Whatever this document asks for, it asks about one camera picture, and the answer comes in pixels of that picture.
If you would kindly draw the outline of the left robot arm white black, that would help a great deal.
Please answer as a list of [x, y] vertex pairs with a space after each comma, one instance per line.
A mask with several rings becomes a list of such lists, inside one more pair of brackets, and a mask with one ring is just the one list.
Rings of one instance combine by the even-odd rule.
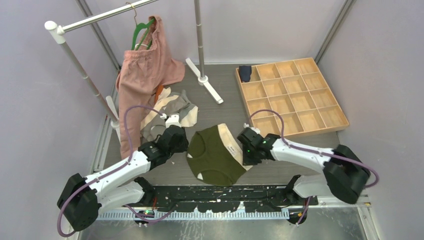
[[175, 153], [188, 149], [186, 131], [171, 125], [157, 141], [143, 143], [131, 156], [102, 171], [85, 177], [69, 177], [57, 201], [60, 214], [57, 226], [65, 217], [74, 231], [88, 228], [99, 215], [115, 208], [138, 203], [149, 206], [154, 188], [142, 174], [163, 165]]

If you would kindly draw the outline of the navy underwear cream waistband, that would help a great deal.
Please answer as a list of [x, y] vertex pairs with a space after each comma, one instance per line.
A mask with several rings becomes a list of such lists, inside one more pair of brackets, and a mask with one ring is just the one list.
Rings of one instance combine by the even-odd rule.
[[240, 65], [238, 68], [238, 74], [242, 83], [248, 83], [251, 81], [252, 66], [251, 65]]

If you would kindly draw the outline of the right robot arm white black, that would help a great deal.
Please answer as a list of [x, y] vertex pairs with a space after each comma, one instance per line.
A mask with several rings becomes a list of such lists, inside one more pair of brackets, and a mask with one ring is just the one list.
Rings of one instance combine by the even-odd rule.
[[335, 197], [356, 204], [371, 171], [345, 145], [319, 148], [287, 140], [269, 133], [265, 137], [254, 127], [246, 127], [237, 140], [242, 145], [242, 163], [247, 166], [263, 160], [293, 163], [315, 171], [316, 175], [294, 175], [282, 191], [293, 205], [309, 197]]

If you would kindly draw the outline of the olive green underwear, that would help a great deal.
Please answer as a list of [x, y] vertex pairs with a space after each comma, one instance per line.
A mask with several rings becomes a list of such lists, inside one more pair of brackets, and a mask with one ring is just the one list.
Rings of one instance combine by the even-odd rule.
[[199, 181], [219, 187], [234, 185], [252, 168], [243, 165], [243, 151], [225, 123], [196, 131], [186, 160]]

